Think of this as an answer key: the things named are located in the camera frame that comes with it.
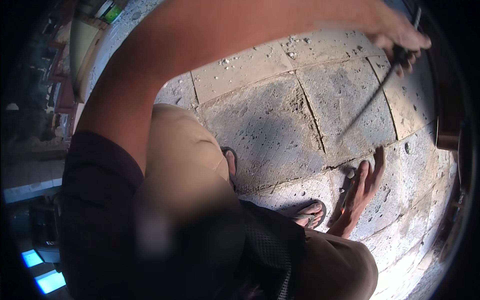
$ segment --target pavement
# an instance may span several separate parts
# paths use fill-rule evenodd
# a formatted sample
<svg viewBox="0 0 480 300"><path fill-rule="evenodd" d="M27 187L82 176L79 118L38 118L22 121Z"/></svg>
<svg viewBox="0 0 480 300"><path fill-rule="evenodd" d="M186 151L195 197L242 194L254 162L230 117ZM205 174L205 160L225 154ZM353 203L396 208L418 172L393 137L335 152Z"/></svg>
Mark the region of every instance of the pavement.
<svg viewBox="0 0 480 300"><path fill-rule="evenodd" d="M90 72L108 59L160 1L130 1ZM378 145L386 151L380 190L351 239L372 252L372 299L405 299L433 259L431 246L456 180L453 155L435 147L436 115L426 53L395 78L344 132L389 68L384 52L355 31L287 36L179 75L155 103L192 110L220 145L238 154L239 197L289 215L319 199L327 231L348 189L346 173Z"/></svg>

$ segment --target toe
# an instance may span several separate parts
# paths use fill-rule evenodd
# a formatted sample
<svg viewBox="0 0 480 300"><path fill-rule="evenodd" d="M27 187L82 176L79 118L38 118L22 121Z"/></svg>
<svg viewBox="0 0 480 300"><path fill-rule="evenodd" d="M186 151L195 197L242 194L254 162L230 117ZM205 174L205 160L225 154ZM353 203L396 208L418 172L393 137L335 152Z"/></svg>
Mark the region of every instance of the toe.
<svg viewBox="0 0 480 300"><path fill-rule="evenodd" d="M312 205L302 209L301 214L316 214L322 210L322 205L320 203L313 203Z"/></svg>
<svg viewBox="0 0 480 300"><path fill-rule="evenodd" d="M231 173L232 175L235 175L235 173L236 173L236 170L235 170L235 156L233 155L233 153L230 150L225 152L225 159L227 160L229 173Z"/></svg>
<svg viewBox="0 0 480 300"><path fill-rule="evenodd" d="M310 228L314 228L315 226L318 225L318 221L317 222L313 222L312 226L310 226Z"/></svg>

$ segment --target stone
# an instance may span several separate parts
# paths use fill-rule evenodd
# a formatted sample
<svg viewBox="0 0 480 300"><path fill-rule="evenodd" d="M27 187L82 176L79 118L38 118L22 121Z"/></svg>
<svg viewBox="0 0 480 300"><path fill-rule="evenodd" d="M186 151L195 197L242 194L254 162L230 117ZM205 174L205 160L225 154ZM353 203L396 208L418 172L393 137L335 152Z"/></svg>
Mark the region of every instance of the stone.
<svg viewBox="0 0 480 300"><path fill-rule="evenodd" d="M133 13L133 15L132 15L132 20L137 20L138 18L140 18L141 15L142 15L141 12L135 12L135 13Z"/></svg>
<svg viewBox="0 0 480 300"><path fill-rule="evenodd" d="M355 176L355 171L353 169L350 169L347 174L348 179L352 179Z"/></svg>

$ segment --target flip-flop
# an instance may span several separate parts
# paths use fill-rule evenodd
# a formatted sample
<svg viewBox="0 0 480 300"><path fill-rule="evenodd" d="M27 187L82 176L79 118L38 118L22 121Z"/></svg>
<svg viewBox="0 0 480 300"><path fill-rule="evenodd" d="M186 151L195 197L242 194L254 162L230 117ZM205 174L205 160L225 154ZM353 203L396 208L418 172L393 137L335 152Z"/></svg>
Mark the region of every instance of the flip-flop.
<svg viewBox="0 0 480 300"><path fill-rule="evenodd" d="M235 174L236 174L238 172L237 153L235 152L235 150L233 150L230 147L220 147L220 149L222 150L223 156L225 156L225 153L227 151L231 151L233 153L233 157L235 158L234 161L235 161ZM228 173L228 176L230 178L230 181L233 183L233 191L236 192L237 191L237 177L235 177L235 175L233 175L230 172Z"/></svg>
<svg viewBox="0 0 480 300"><path fill-rule="evenodd" d="M327 215L327 207L325 206L325 203L323 203L322 201L320 200L315 200L313 203L309 203L308 205L305 205L304 207L302 207L300 210L304 209L304 208L307 208L309 207L310 205L312 204L315 204L315 203L319 203L321 206L322 206L322 211L324 212L324 214L322 215L322 217L320 218L320 220L318 220L318 224L311 228L312 224L313 224L313 219L315 219L315 214L309 214L309 215L306 215L306 214L300 214L300 213L296 213L292 219L308 219L308 223L307 225L305 225L306 228L310 228L310 229L315 229L317 227L319 227L319 225L325 220L325 217Z"/></svg>

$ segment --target leg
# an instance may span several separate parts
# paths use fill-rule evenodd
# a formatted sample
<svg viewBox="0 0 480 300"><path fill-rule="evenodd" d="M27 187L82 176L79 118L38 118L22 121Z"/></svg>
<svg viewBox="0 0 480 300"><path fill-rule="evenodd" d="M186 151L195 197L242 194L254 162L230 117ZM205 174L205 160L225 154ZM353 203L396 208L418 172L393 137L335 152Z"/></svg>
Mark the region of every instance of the leg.
<svg viewBox="0 0 480 300"><path fill-rule="evenodd" d="M154 105L145 175L186 161L211 169L228 180L228 165L220 146L195 115L173 105Z"/></svg>
<svg viewBox="0 0 480 300"><path fill-rule="evenodd" d="M153 109L145 180L169 216L188 218L233 193L215 138L191 112L167 104Z"/></svg>
<svg viewBox="0 0 480 300"><path fill-rule="evenodd" d="M306 253L295 299L368 300L378 281L375 260L360 243L305 229Z"/></svg>

